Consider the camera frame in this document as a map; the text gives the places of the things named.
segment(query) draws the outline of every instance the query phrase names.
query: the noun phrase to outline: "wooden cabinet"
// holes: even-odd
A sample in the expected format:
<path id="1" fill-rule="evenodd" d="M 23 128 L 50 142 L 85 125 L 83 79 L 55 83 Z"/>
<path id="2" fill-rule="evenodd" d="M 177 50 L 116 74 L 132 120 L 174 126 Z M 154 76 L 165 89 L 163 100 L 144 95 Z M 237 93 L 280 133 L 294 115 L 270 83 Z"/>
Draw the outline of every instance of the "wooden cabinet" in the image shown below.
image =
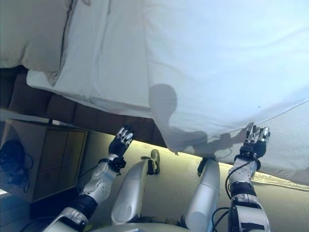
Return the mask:
<path id="1" fill-rule="evenodd" d="M 87 131 L 50 124 L 6 120 L 1 147 L 6 141 L 18 140 L 33 159 L 29 170 L 29 190 L 6 184 L 1 172 L 0 189 L 34 202 L 76 186 Z M 25 165 L 31 165 L 26 156 Z"/>

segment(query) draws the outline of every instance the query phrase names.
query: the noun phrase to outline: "cable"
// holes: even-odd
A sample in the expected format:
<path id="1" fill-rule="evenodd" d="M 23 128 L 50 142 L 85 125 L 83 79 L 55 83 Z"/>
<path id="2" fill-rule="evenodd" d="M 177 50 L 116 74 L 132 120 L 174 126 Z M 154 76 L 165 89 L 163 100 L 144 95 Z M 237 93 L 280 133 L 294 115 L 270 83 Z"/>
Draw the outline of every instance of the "cable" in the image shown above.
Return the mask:
<path id="1" fill-rule="evenodd" d="M 231 154 L 233 153 L 233 150 L 232 150 L 231 148 L 228 147 L 227 149 L 230 151 L 230 153 L 228 153 L 228 154 L 225 155 L 225 156 L 222 156 L 222 157 L 217 158 L 217 160 L 224 159 L 224 158 L 228 157 L 229 155 L 231 155 Z"/>
<path id="2" fill-rule="evenodd" d="M 39 222 L 39 221 L 48 221 L 48 220 L 52 221 L 52 220 L 54 220 L 54 219 L 55 219 L 55 217 L 39 217 L 39 218 L 37 218 L 37 219 L 35 219 L 35 220 L 29 222 L 29 223 L 28 223 L 26 226 L 24 226 L 19 232 L 25 232 L 26 229 L 27 229 L 29 226 L 31 226 L 33 223 L 35 223 L 35 222 Z"/>
<path id="3" fill-rule="evenodd" d="M 213 228 L 212 228 L 212 230 L 213 230 L 213 232 L 218 232 L 217 230 L 216 230 L 216 226 L 219 224 L 219 222 L 225 217 L 225 215 L 227 215 L 228 214 L 228 210 L 227 211 L 225 211 L 220 217 L 219 217 L 219 219 L 216 221 L 216 223 L 213 225 Z"/>
<path id="4" fill-rule="evenodd" d="M 28 173 L 28 170 L 26 169 L 25 170 L 25 184 L 23 186 L 23 191 L 24 193 L 27 193 L 29 191 L 29 188 L 30 188 L 30 180 L 29 180 L 29 173 Z"/>
<path id="5" fill-rule="evenodd" d="M 81 182 L 81 179 L 82 179 L 87 173 L 89 173 L 89 172 L 91 172 L 92 170 L 94 170 L 96 167 L 97 167 L 97 165 L 94 166 L 94 167 L 92 167 L 92 168 L 90 168 L 90 169 L 88 169 L 85 173 L 83 173 L 83 174 L 78 178 L 77 184 L 76 184 L 76 186 L 77 186 L 77 191 L 78 191 L 78 192 L 81 192 L 81 191 L 82 191 L 82 190 L 79 188 L 79 184 L 80 184 L 80 182 Z"/>
<path id="6" fill-rule="evenodd" d="M 92 167 L 92 168 L 90 168 L 90 169 L 87 170 L 85 173 L 83 173 L 83 174 L 81 175 L 81 177 L 79 177 L 79 180 L 81 180 L 87 173 L 91 172 L 91 171 L 94 170 L 96 167 L 97 167 L 97 165 L 94 166 L 94 167 Z"/>
<path id="7" fill-rule="evenodd" d="M 231 195 L 230 195 L 230 193 L 228 192 L 228 189 L 227 189 L 227 181 L 228 181 L 228 179 L 230 178 L 230 176 L 231 176 L 234 172 L 236 172 L 237 170 L 243 168 L 244 166 L 248 165 L 248 164 L 251 163 L 251 162 L 252 162 L 252 161 L 248 161 L 247 163 L 245 163 L 245 164 L 243 164 L 243 165 L 241 165 L 241 166 L 235 168 L 233 171 L 231 171 L 231 172 L 227 175 L 226 180 L 225 180 L 225 191 L 226 191 L 227 196 L 229 197 L 229 199 L 231 199 L 232 197 L 231 197 Z"/>
<path id="8" fill-rule="evenodd" d="M 214 223 L 214 216 L 215 214 L 219 211 L 219 210 L 222 210 L 222 209 L 228 209 L 228 207 L 220 207 L 220 208 L 217 208 L 213 213 L 212 213 L 212 216 L 211 216 L 211 222 L 212 222 L 212 230 L 214 232 L 217 232 L 216 228 L 215 228 L 215 223 Z"/>
<path id="9" fill-rule="evenodd" d="M 31 165 L 29 168 L 27 168 L 27 170 L 30 170 L 31 168 L 33 168 L 33 158 L 31 157 L 31 155 L 28 155 L 27 153 L 25 153 L 25 156 L 28 156 L 31 160 Z"/>

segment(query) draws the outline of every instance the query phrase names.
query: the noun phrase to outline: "white bedsheet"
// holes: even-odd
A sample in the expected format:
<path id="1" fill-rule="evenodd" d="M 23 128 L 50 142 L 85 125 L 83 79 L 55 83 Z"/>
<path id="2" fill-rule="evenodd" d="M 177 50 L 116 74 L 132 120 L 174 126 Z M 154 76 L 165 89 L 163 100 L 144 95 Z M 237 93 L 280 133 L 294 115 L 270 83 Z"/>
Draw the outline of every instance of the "white bedsheet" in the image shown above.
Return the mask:
<path id="1" fill-rule="evenodd" d="M 292 0 L 223 2 L 79 1 L 56 85 L 33 71 L 27 83 L 153 117 L 170 149 L 222 162 L 238 152 L 239 128 L 270 126 L 262 170 L 309 185 L 307 3 L 293 13 Z"/>

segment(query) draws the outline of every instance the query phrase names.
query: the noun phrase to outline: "robotic hand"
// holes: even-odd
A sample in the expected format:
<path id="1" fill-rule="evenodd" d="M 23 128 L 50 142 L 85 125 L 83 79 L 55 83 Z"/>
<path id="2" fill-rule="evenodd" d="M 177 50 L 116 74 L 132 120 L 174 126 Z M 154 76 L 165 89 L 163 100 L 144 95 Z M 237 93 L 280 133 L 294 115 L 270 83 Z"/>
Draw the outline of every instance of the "robotic hand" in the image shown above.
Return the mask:
<path id="1" fill-rule="evenodd" d="M 98 162 L 91 180 L 72 204 L 65 208 L 44 232 L 82 231 L 97 206 L 106 200 L 112 183 L 126 162 L 123 155 L 133 140 L 130 127 L 121 128 L 109 146 L 109 155 Z"/>
<path id="2" fill-rule="evenodd" d="M 229 232 L 270 231 L 266 213 L 251 184 L 251 178 L 261 166 L 258 158 L 266 153 L 270 132 L 268 127 L 262 128 L 257 137 L 256 131 L 256 125 L 253 126 L 252 132 L 247 131 L 247 137 L 240 148 L 240 154 L 235 156 L 234 166 L 229 170 L 225 182 L 225 190 L 231 199 L 228 212 Z"/>

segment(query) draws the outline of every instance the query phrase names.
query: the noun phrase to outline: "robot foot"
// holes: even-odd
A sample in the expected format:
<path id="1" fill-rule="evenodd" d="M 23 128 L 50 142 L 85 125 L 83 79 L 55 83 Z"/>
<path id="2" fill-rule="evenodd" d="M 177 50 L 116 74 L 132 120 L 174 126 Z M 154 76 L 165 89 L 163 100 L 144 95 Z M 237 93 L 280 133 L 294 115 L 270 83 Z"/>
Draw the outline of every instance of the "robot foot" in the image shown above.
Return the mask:
<path id="1" fill-rule="evenodd" d="M 157 149 L 151 151 L 151 158 L 154 160 L 156 165 L 154 174 L 158 175 L 160 173 L 160 153 Z"/>
<path id="2" fill-rule="evenodd" d="M 148 175 L 158 175 L 160 173 L 160 154 L 157 149 L 151 151 L 151 158 L 142 156 L 141 160 L 148 160 Z"/>

